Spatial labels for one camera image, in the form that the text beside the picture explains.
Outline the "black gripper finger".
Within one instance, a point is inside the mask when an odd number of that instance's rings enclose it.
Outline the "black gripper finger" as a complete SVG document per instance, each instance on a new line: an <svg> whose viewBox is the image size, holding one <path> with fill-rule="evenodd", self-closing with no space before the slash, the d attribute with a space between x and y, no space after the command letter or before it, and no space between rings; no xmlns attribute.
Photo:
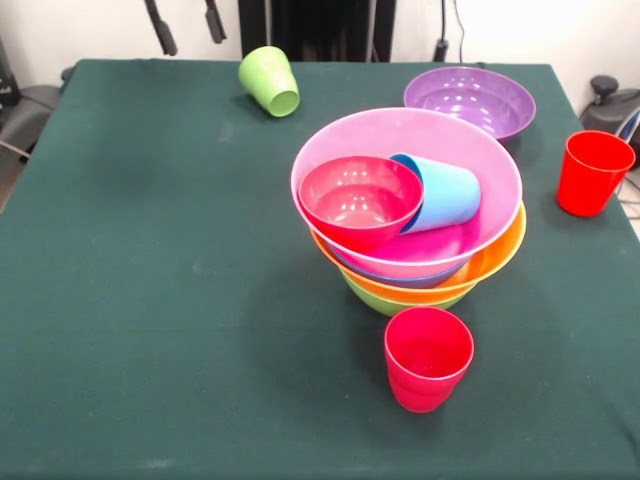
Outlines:
<svg viewBox="0 0 640 480"><path fill-rule="evenodd" d="M144 4L164 55L176 55L177 46L167 23L161 18L155 0L144 0Z"/></svg>
<svg viewBox="0 0 640 480"><path fill-rule="evenodd" d="M227 36L224 30L222 19L220 17L220 14L216 5L216 1L206 0L205 3L206 3L205 19L207 22L207 26L209 28L211 38L215 43L222 43L227 38Z"/></svg>

